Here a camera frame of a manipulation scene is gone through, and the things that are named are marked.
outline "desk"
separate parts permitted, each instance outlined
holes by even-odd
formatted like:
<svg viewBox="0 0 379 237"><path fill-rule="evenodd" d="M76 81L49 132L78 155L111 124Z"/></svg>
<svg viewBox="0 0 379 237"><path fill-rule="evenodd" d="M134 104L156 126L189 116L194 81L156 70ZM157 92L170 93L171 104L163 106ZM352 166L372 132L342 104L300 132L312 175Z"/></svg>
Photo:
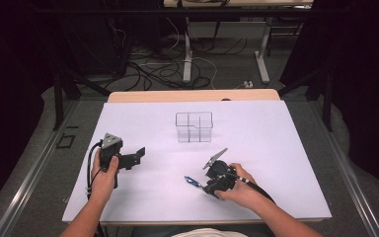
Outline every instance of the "desk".
<svg viewBox="0 0 379 237"><path fill-rule="evenodd" d="M213 113L212 141L179 143L176 112L200 110ZM202 166L225 147L229 150L220 159L244 165L294 217L331 217L288 109L273 90L113 93L89 147L106 132L123 139L122 154L145 146L146 155L139 166L118 174L103 225L260 222L249 210L209 196L184 179L188 175L205 184ZM87 157L63 221L72 221L86 203Z"/></svg>
<svg viewBox="0 0 379 237"><path fill-rule="evenodd" d="M184 8L205 8L219 7L218 3L195 3L182 1ZM311 5L313 0L230 0L226 7L283 7L283 6L299 6ZM164 6L177 8L178 0L164 0ZM214 22L190 22L187 18L188 33L186 38L186 59L184 66L184 82L190 81L192 51L190 49L191 38L211 38L214 36L216 23ZM264 54L267 40L270 34L271 18L266 19L266 22L223 22L220 25L220 30L217 32L217 38L255 38L262 39L260 50L255 51L255 59L263 83L269 83L269 76L264 62Z"/></svg>

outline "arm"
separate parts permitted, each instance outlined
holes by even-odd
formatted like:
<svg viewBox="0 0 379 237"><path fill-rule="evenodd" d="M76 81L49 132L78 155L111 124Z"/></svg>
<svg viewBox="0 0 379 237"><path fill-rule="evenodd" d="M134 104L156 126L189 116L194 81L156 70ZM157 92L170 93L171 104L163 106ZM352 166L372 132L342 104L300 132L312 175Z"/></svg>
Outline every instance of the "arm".
<svg viewBox="0 0 379 237"><path fill-rule="evenodd" d="M238 176L255 183L251 174L245 171L240 164L231 164L230 166L236 169ZM227 192L216 191L215 194L219 198L230 199L240 206L253 211L263 219L275 236L322 236L239 180L236 181L233 190Z"/></svg>
<svg viewBox="0 0 379 237"><path fill-rule="evenodd" d="M100 171L100 150L97 151L92 168L92 193L88 202L76 215L60 236L94 236L103 213L114 189L114 175L118 167L118 158L113 156L107 172Z"/></svg>

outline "gray carpet floor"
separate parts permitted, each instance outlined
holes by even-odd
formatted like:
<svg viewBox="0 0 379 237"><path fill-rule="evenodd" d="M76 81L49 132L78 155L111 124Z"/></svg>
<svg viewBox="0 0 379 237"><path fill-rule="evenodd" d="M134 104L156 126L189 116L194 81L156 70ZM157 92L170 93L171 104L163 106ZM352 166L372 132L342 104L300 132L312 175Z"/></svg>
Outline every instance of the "gray carpet floor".
<svg viewBox="0 0 379 237"><path fill-rule="evenodd" d="M203 76L213 78L216 89L234 89L243 84L245 80L252 80L254 88L282 87L277 82L290 49L294 46L294 38L274 39L271 57L265 59L268 73L272 79L268 85L262 84L258 68L253 59L253 51L258 42L249 42L243 53L235 55L203 55L208 61L199 59L199 68ZM222 45L233 45L230 41L222 41ZM220 46L218 51L226 49ZM108 89L121 91L132 86L136 78L125 78L112 81ZM143 90L140 82L133 90ZM9 236L57 236L67 226L61 222L67 198L76 182L79 167L88 148L95 125L98 121L102 105L107 98L102 98L94 91L85 86L80 86L83 97L78 102L66 100L65 107L71 106L72 113L66 123L59 130L61 136L70 137L57 140L53 149L50 150L49 158L44 165L43 172L39 174L34 191L28 196L28 201L22 206L22 211L16 216L13 225L10 226ZM368 232L362 222L360 213L357 211L350 192L341 177L340 170L334 151L329 145L325 131L319 126L319 118L312 113L314 103L304 100L304 90L299 88L282 98L286 101L294 123L306 149L307 155L314 168L318 181L328 200L333 218L322 222L309 223L325 236L368 236ZM44 112L39 125L33 134L31 141L5 187L0 193L0 221L11 205L14 196L22 185L25 177L30 172L37 158L42 155L42 150L53 135L54 103L52 89L42 96L45 100ZM170 88L153 83L152 90L171 90ZM341 148L341 152L347 154L348 133L347 127L341 120L341 113L333 108L334 136ZM74 137L70 148L62 148ZM351 164L359 183L361 184L374 215L379 221L379 181L368 175L365 171ZM109 227L110 236L118 231L118 236L130 236L132 227Z"/></svg>

